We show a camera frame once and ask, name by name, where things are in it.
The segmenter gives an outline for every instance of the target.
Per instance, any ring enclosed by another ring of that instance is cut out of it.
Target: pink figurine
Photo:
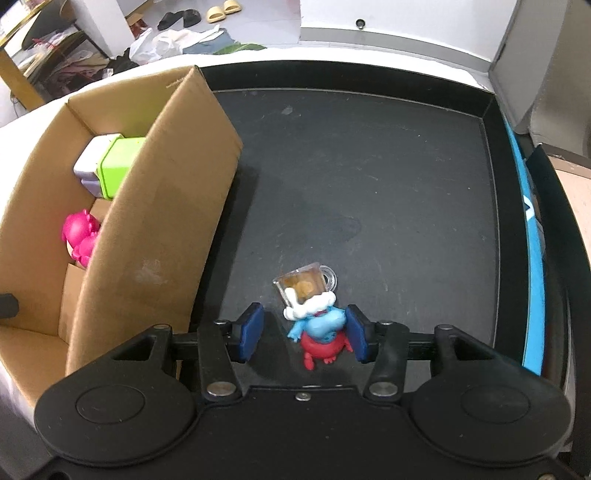
[[[99,221],[85,209],[68,215],[61,229],[61,240],[66,242],[68,253],[85,268],[95,247],[99,228]]]
[[[92,232],[90,236],[84,238],[80,242],[80,245],[74,247],[74,250],[72,250],[72,258],[80,262],[84,268],[88,267],[88,262],[90,261],[92,251],[95,249],[98,236],[98,232]]]

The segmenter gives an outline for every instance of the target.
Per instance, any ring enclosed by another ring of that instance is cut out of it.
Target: red toy figure
[[[330,343],[315,342],[306,332],[301,334],[301,347],[304,349],[304,366],[308,370],[314,370],[314,358],[324,360],[325,364],[331,364],[343,348],[352,352],[351,344],[343,330],[337,332],[336,337]]]

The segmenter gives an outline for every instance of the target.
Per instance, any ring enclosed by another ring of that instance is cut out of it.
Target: green container
[[[144,137],[138,137],[118,138],[113,142],[107,155],[103,157],[96,169],[104,198],[109,200],[115,198],[119,186],[123,182],[125,175],[127,175],[127,171],[144,141]]]

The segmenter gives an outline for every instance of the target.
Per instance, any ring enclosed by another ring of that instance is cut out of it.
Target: slipper
[[[201,14],[197,10],[185,10],[183,12],[183,28],[197,25],[201,21]]]
[[[183,12],[166,12],[162,17],[162,20],[158,23],[158,30],[162,32],[162,30],[166,30],[167,28],[172,27],[176,22],[178,22],[183,17]]]
[[[238,2],[236,2],[236,0],[226,0],[223,3],[223,12],[226,15],[235,14],[240,10],[242,10],[242,7]]]
[[[207,21],[208,23],[215,23],[219,22],[226,18],[226,14],[222,11],[220,7],[211,7],[207,10]]]

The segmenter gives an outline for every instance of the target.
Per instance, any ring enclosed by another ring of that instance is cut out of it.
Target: glass cup
[[[330,267],[315,262],[273,279],[273,284],[279,290],[285,306],[294,307],[285,294],[286,288],[293,288],[298,303],[303,304],[306,300],[320,295],[322,292],[334,291],[336,289],[336,274]]]

